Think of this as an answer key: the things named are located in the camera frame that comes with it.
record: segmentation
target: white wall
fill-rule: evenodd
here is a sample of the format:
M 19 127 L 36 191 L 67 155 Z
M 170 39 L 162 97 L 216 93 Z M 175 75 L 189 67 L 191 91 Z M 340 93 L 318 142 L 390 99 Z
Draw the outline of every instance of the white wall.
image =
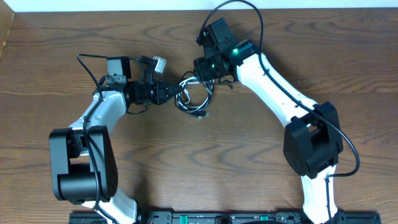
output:
M 225 0 L 4 0 L 14 12 L 213 9 Z M 261 9 L 398 7 L 398 0 L 248 0 Z M 223 9 L 247 9 L 243 3 Z

